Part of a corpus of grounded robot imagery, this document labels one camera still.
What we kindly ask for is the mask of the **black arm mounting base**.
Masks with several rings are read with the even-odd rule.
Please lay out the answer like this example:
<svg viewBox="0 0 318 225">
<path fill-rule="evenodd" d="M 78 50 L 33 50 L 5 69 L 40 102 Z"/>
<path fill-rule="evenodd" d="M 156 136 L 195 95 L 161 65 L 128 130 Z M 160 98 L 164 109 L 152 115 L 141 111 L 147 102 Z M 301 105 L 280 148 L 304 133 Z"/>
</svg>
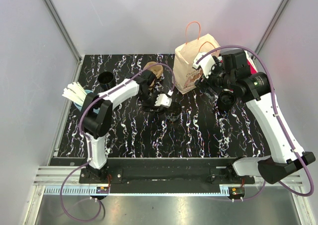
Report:
<svg viewBox="0 0 318 225">
<path fill-rule="evenodd" d="M 235 158 L 109 158 L 99 171 L 85 166 L 79 183 L 112 184 L 130 181 L 209 181 L 217 184 L 254 184 L 249 176 L 239 177 L 231 165 Z"/>
</svg>

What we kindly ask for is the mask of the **beige paper takeout bag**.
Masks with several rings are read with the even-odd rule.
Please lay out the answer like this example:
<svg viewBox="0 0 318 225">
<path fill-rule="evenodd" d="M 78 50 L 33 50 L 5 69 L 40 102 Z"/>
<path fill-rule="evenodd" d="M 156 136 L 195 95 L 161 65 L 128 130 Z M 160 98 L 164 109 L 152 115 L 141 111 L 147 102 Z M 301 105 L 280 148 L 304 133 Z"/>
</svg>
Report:
<svg viewBox="0 0 318 225">
<path fill-rule="evenodd" d="M 182 94 L 195 88 L 195 81 L 198 80 L 203 71 L 201 68 L 193 68 L 193 62 L 199 53 L 209 52 L 220 47 L 216 39 L 206 34 L 201 36 L 198 31 L 195 38 L 185 37 L 185 43 L 175 49 L 175 57 L 173 64 L 173 73 L 176 80 L 176 88 Z"/>
</svg>

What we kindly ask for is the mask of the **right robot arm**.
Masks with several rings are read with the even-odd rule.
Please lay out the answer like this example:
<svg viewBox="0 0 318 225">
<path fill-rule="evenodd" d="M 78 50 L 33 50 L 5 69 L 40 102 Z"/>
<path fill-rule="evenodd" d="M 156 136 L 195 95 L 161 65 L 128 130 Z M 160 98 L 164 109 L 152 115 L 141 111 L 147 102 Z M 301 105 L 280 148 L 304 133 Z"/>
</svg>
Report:
<svg viewBox="0 0 318 225">
<path fill-rule="evenodd" d="M 262 177 L 275 184 L 315 161 L 312 152 L 304 151 L 284 119 L 269 77 L 262 72 L 253 74 L 244 49 L 230 50 L 218 60 L 212 54 L 199 52 L 193 68 L 203 74 L 195 82 L 205 93 L 218 94 L 217 108 L 231 111 L 241 100 L 256 118 L 270 148 L 264 158 L 245 157 L 236 160 L 226 170 L 226 179 L 238 183 L 244 176 Z"/>
</svg>

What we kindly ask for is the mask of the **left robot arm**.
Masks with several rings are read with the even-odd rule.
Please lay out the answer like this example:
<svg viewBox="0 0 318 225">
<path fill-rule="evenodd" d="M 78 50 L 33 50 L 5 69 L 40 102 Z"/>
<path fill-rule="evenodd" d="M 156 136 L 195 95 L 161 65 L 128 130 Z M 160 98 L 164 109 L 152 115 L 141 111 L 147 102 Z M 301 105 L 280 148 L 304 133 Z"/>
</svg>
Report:
<svg viewBox="0 0 318 225">
<path fill-rule="evenodd" d="M 132 97 L 139 97 L 143 110 L 162 113 L 172 104 L 172 93 L 150 92 L 156 76 L 150 70 L 124 79 L 120 84 L 104 93 L 87 94 L 81 107 L 79 130 L 86 139 L 88 154 L 85 168 L 90 178 L 102 183 L 107 178 L 107 156 L 105 136 L 111 128 L 113 110 Z"/>
</svg>

